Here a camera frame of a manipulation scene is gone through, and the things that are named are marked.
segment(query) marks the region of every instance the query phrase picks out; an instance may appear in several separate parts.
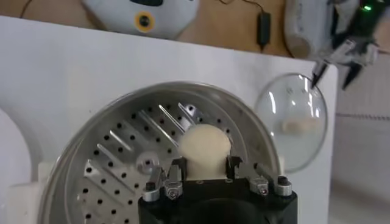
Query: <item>wooden table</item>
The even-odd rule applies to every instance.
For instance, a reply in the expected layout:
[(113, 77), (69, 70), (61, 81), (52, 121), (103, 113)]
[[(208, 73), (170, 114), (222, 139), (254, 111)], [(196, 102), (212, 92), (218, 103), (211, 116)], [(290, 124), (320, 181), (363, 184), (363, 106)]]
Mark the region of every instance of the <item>wooden table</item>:
[[(285, 0), (257, 1), (272, 16), (271, 42), (264, 53), (289, 57), (283, 40)], [(179, 41), (260, 52), (256, 43), (259, 12), (257, 5), (242, 0), (234, 0), (229, 5), (219, 0), (200, 0), (197, 18), (179, 36)]]
[[(289, 57), (283, 42), (285, 0), (257, 1), (272, 16), (271, 42), (265, 47), (264, 53)], [(26, 2), (27, 0), (0, 0), (0, 15), (19, 17)], [(219, 0), (200, 0), (197, 18), (183, 31), (178, 40), (260, 52), (260, 47), (256, 43), (259, 11), (257, 5), (242, 0), (234, 0), (228, 5)], [(32, 0), (24, 18), (97, 29), (88, 18), (81, 0)]]

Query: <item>white device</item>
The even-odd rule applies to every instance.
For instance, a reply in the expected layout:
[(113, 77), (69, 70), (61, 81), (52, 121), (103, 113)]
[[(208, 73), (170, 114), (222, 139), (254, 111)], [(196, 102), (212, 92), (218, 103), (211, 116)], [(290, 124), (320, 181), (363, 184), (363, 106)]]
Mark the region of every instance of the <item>white device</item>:
[(174, 39), (195, 17), (199, 0), (83, 0), (113, 32)]
[(329, 0), (287, 0), (285, 41), (295, 58), (314, 58), (330, 43), (332, 7)]

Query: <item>metal screw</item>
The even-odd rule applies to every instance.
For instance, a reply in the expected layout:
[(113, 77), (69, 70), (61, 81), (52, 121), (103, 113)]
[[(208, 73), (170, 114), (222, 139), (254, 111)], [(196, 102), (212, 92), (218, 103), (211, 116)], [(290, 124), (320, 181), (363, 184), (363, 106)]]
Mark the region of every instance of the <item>metal screw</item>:
[(267, 195), (268, 194), (268, 190), (267, 189), (264, 189), (262, 187), (259, 187), (258, 188), (258, 191), (261, 195)]
[(171, 200), (175, 199), (177, 197), (177, 195), (178, 195), (178, 192), (175, 189), (171, 189), (168, 191), (168, 197)]

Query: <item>metal slot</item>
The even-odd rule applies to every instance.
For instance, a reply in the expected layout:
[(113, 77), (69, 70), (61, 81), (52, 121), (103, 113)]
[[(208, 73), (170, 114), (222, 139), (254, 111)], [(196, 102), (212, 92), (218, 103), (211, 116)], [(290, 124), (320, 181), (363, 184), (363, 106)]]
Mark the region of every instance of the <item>metal slot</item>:
[(194, 124), (195, 124), (195, 121), (194, 121), (193, 117), (189, 114), (189, 112), (187, 111), (187, 109), (186, 109), (181, 103), (178, 103), (177, 106), (178, 106), (179, 109), (183, 112), (183, 114), (185, 115), (185, 117), (187, 118), (187, 120), (191, 123), (191, 125), (194, 125)]
[(122, 161), (120, 159), (118, 159), (114, 154), (112, 154), (107, 148), (105, 148), (102, 144), (98, 143), (96, 145), (96, 147), (102, 151), (102, 153), (104, 153), (107, 157), (110, 158), (110, 160), (113, 162), (113, 163), (116, 163), (120, 166), (125, 166), (124, 163), (122, 163)]
[(171, 136), (164, 131), (164, 129), (161, 128), (149, 115), (146, 114), (145, 111), (140, 111), (139, 115), (144, 119), (151, 127), (153, 127), (155, 130), (159, 131), (161, 134), (163, 134), (172, 144), (174, 144), (176, 147), (178, 147), (178, 143), (171, 138)]
[(134, 150), (125, 142), (122, 138), (120, 138), (113, 130), (110, 130), (110, 135), (117, 140), (125, 149), (130, 152), (134, 152)]
[(166, 109), (163, 107), (163, 106), (161, 106), (161, 105), (159, 105), (158, 106), (159, 108), (160, 108), (160, 110), (162, 110), (162, 112), (165, 114), (165, 116), (182, 132), (182, 133), (184, 133), (185, 132), (185, 130), (184, 130), (184, 128), (183, 128), (183, 126), (176, 120), (176, 119), (174, 119), (173, 117), (172, 117), (172, 115), (171, 114), (169, 114), (168, 113), (168, 111), (166, 111)]

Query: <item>black circle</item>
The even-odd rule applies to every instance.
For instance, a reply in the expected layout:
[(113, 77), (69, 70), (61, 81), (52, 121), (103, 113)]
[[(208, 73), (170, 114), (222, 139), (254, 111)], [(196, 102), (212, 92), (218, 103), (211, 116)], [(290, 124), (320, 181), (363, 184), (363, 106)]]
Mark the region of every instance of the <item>black circle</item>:
[(141, 16), (141, 17), (140, 17), (140, 25), (141, 25), (141, 26), (147, 27), (147, 26), (149, 26), (149, 23), (150, 23), (150, 22), (151, 22), (151, 21), (150, 21), (149, 17), (147, 17), (147, 16)]
[(287, 186), (288, 185), (288, 179), (285, 176), (279, 176), (278, 177), (278, 184), (282, 186)]

